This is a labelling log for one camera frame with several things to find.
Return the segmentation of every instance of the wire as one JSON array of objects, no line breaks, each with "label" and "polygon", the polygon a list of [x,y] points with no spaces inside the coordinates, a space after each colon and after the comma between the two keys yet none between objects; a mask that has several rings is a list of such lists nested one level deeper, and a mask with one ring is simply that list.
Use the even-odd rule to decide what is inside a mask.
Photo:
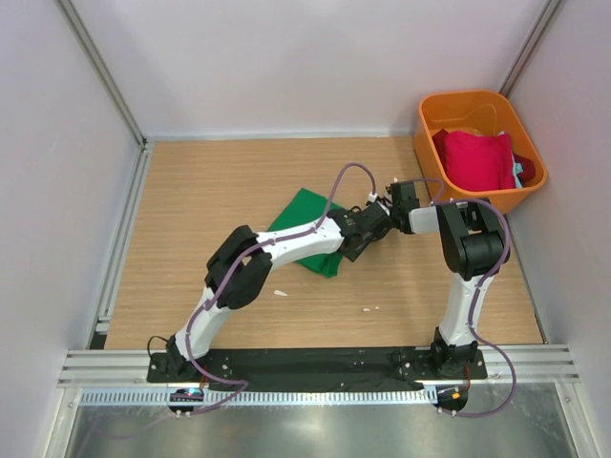
[{"label": "wire", "polygon": [[439,178],[414,178],[411,179],[410,181],[424,181],[424,182],[432,182],[432,183],[437,183],[439,185],[439,191],[437,191],[437,194],[435,194],[435,197],[431,199],[431,204],[430,205],[436,205],[436,202],[439,198],[441,198],[441,195],[443,194],[443,192],[446,190],[446,183],[445,181],[443,181],[442,179]]},{"label": "wire", "polygon": [[471,203],[477,203],[479,205],[483,205],[484,207],[488,208],[489,210],[492,210],[496,217],[498,218],[498,221],[500,222],[501,226],[503,226],[503,232],[504,232],[504,246],[503,246],[503,252],[500,255],[500,258],[498,259],[498,261],[495,263],[495,265],[492,266],[492,268],[486,272],[481,279],[479,279],[479,281],[477,282],[477,284],[475,285],[475,292],[474,295],[471,299],[471,305],[469,306],[469,316],[468,316],[468,320],[467,320],[467,325],[469,326],[469,330],[471,331],[471,333],[473,334],[473,336],[480,342],[482,342],[485,345],[488,345],[489,347],[493,348],[494,350],[496,350],[500,356],[503,357],[503,359],[505,360],[505,362],[507,363],[507,366],[509,366],[509,370],[512,373],[512,388],[511,391],[509,392],[509,395],[507,396],[507,398],[505,399],[505,401],[503,401],[500,406],[497,406],[495,408],[493,408],[492,410],[489,410],[487,412],[478,412],[478,413],[467,413],[467,412],[455,412],[452,410],[447,410],[446,408],[441,408],[441,411],[451,414],[452,416],[458,416],[458,417],[463,417],[463,418],[484,418],[484,417],[489,417],[491,415],[495,415],[496,413],[500,412],[503,408],[505,408],[506,406],[509,405],[510,402],[513,401],[514,397],[516,396],[516,387],[517,387],[517,375],[516,375],[516,368],[514,367],[514,364],[512,363],[512,361],[510,360],[509,356],[507,356],[507,353],[505,353],[505,351],[499,347],[498,345],[487,341],[486,339],[484,339],[483,337],[481,337],[479,334],[477,334],[477,331],[475,331],[474,328],[474,313],[475,313],[475,307],[477,305],[477,300],[479,299],[479,294],[481,291],[481,287],[483,286],[484,282],[491,277],[492,275],[494,275],[498,269],[500,268],[500,266],[503,264],[503,262],[507,259],[507,255],[509,254],[509,246],[511,243],[511,238],[509,235],[509,226],[507,224],[507,221],[505,220],[505,218],[503,217],[503,215],[498,211],[498,209],[496,209],[496,207],[494,207],[491,203],[487,202],[486,200],[482,200],[480,198],[462,198],[462,199],[458,199],[458,200],[450,200],[448,202],[440,202],[440,203],[435,203],[435,205],[443,205],[446,203],[462,203],[462,202],[471,202]]},{"label": "wire", "polygon": [[467,387],[465,388],[467,391],[471,389],[471,373],[469,372],[469,366],[465,365],[465,377],[467,379]]},{"label": "wire", "polygon": [[149,360],[153,359],[153,356],[151,355],[151,342],[153,341],[153,339],[159,339],[160,341],[164,341],[164,342],[168,343],[168,340],[164,339],[161,336],[151,336],[151,338],[149,339],[149,342],[146,344],[146,352],[149,355]]},{"label": "wire", "polygon": [[331,203],[333,202],[333,199],[335,198],[335,194],[337,193],[337,189],[338,189],[338,187],[340,185],[340,182],[342,181],[342,177],[344,176],[344,173],[350,167],[358,167],[358,168],[364,170],[367,173],[367,175],[369,176],[369,179],[371,180],[371,193],[375,194],[375,192],[376,192],[375,177],[373,176],[373,173],[371,172],[371,170],[368,169],[365,165],[363,165],[363,164],[361,164],[359,162],[349,162],[344,167],[342,167],[340,172],[337,174],[337,178],[335,178],[335,182],[333,183],[333,186],[331,188],[331,192],[329,193],[329,196],[328,196],[328,199],[327,199],[327,203],[325,204],[325,209],[323,210],[323,214],[321,215],[321,217],[318,219],[318,221],[316,221],[316,223],[312,227],[304,230],[303,232],[299,232],[297,234],[289,234],[287,236],[278,237],[277,239],[267,239],[267,240],[261,241],[261,242],[255,244],[255,245],[253,245],[253,246],[250,246],[250,247],[246,248],[233,261],[233,263],[231,264],[231,266],[227,270],[227,273],[224,275],[221,283],[219,284],[216,292],[214,293],[214,296],[212,297],[212,299],[204,301],[204,303],[200,307],[198,307],[196,309],[196,311],[193,313],[193,315],[191,315],[191,317],[189,318],[189,321],[187,322],[187,326],[186,326],[186,329],[185,329],[185,336],[184,336],[185,346],[186,346],[186,350],[187,350],[187,355],[189,357],[189,362],[195,367],[195,369],[198,370],[198,372],[200,374],[204,375],[205,377],[207,377],[210,380],[213,380],[213,381],[215,381],[217,383],[220,383],[220,384],[237,385],[238,386],[238,389],[236,389],[234,392],[232,392],[231,394],[229,394],[225,398],[221,399],[220,401],[218,401],[217,403],[214,403],[211,406],[206,406],[206,407],[202,407],[202,408],[199,408],[197,410],[194,410],[192,412],[192,415],[201,415],[202,413],[209,412],[210,410],[214,410],[216,408],[219,408],[220,406],[226,404],[227,402],[231,401],[233,398],[238,396],[241,392],[243,392],[248,387],[248,381],[246,381],[246,380],[224,379],[223,377],[218,377],[218,376],[216,376],[214,374],[211,374],[210,372],[208,372],[207,370],[205,370],[203,367],[200,366],[200,364],[197,362],[196,358],[194,357],[193,350],[191,348],[191,329],[193,328],[193,325],[194,325],[196,319],[198,318],[198,316],[202,312],[210,310],[214,306],[214,304],[217,303],[217,301],[219,300],[219,297],[221,296],[221,294],[224,291],[225,287],[229,283],[229,280],[231,279],[233,274],[236,272],[236,269],[242,263],[242,260],[244,258],[246,258],[247,256],[249,256],[253,252],[255,252],[255,251],[257,251],[257,250],[259,250],[259,249],[261,249],[261,248],[263,248],[263,247],[265,247],[267,245],[273,245],[273,244],[276,244],[279,241],[288,241],[288,240],[293,240],[293,239],[298,239],[298,238],[301,238],[301,237],[305,237],[305,236],[308,236],[308,235],[314,233],[316,230],[318,230],[318,228],[321,227],[321,225],[325,221],[325,218],[327,217],[327,213],[328,213],[328,211],[329,211],[329,209],[331,207]]}]

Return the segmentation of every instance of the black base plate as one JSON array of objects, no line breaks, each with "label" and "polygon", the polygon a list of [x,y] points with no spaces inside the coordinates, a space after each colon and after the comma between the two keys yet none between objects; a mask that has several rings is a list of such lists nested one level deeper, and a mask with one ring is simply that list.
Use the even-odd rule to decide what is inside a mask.
[{"label": "black base plate", "polygon": [[[165,371],[165,353],[155,353],[147,381],[157,384],[201,381],[201,376],[177,380]],[[331,391],[405,391],[421,389],[418,381],[464,379],[464,366],[445,368],[443,374],[432,369],[428,348],[277,348],[212,349],[199,363],[223,378],[247,380],[248,390],[274,392]],[[469,364],[472,380],[488,377],[481,351]],[[219,391],[232,385],[211,383]]]}]

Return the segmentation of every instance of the red cloth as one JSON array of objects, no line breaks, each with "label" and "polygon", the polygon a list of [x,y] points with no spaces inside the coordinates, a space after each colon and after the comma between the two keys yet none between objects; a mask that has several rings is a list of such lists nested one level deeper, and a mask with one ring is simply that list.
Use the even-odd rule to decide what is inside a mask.
[{"label": "red cloth", "polygon": [[508,134],[476,136],[455,131],[444,140],[446,175],[453,184],[474,192],[516,188]]},{"label": "red cloth", "polygon": [[514,153],[516,162],[522,166],[522,172],[517,174],[517,177],[522,183],[530,181],[535,177],[535,163],[528,157],[523,157]]},{"label": "red cloth", "polygon": [[448,136],[448,131],[445,129],[432,136],[432,143],[435,145],[435,150],[437,150],[437,155],[444,170],[446,169],[446,136]]}]

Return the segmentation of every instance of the green cloth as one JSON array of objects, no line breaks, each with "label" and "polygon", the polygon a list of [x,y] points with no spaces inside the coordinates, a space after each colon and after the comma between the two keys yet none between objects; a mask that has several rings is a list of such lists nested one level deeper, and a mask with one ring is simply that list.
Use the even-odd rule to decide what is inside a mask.
[{"label": "green cloth", "polygon": [[[306,224],[319,218],[325,210],[327,199],[312,193],[305,188],[299,190],[297,195],[291,200],[288,206],[269,226],[269,231],[282,231],[289,227]],[[331,209],[342,208],[339,205],[331,203]],[[328,279],[337,276],[340,261],[343,256],[339,253],[331,253],[330,255],[314,255],[308,258],[298,260],[303,267],[324,275]]]}]

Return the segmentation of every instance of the aluminum frame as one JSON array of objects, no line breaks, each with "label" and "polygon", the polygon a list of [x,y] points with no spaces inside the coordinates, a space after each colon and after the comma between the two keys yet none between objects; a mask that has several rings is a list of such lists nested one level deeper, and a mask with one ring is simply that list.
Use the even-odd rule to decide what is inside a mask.
[{"label": "aluminum frame", "polygon": [[505,77],[505,81],[500,87],[499,92],[505,97],[509,98],[514,88],[516,87],[517,81],[524,74],[524,71],[531,62],[531,59],[535,55],[538,46],[543,41],[545,34],[549,31],[552,24],[558,17],[560,10],[564,6],[565,0],[548,0],[543,10],[541,11],[537,22],[528,34],[522,49],[517,55],[516,62],[509,70],[509,73]]},{"label": "aluminum frame", "polygon": [[54,1],[61,13],[64,15],[64,18],[68,23],[68,27],[70,27],[70,29],[73,31],[76,41],[78,41],[81,46],[81,49],[89,59],[89,62],[92,64],[92,67],[94,68],[95,73],[99,77],[102,86],[104,86],[104,89],[106,89],[106,93],[108,94],[109,98],[111,99],[119,114],[123,118],[125,125],[132,133],[134,140],[140,148],[143,148],[144,144],[146,143],[146,138],[138,127],[130,108],[127,106],[127,103],[125,102],[121,91],[115,83],[115,79],[111,75],[110,71],[108,70],[108,67],[106,66],[106,63],[104,62],[104,59],[97,50],[94,40],[89,35],[89,32],[87,31],[85,24],[83,24],[83,21],[81,20],[78,12],[76,11],[72,0]]},{"label": "aluminum frame", "polygon": [[[489,346],[479,347],[488,369],[487,380],[474,384],[509,384],[511,373],[503,358]],[[577,368],[568,346],[563,344],[503,345],[516,368],[517,381],[524,383],[579,381]],[[59,375],[58,387],[129,387],[151,385],[146,382],[149,357],[145,350],[70,351]],[[431,380],[425,385],[450,385],[462,381]]]}]

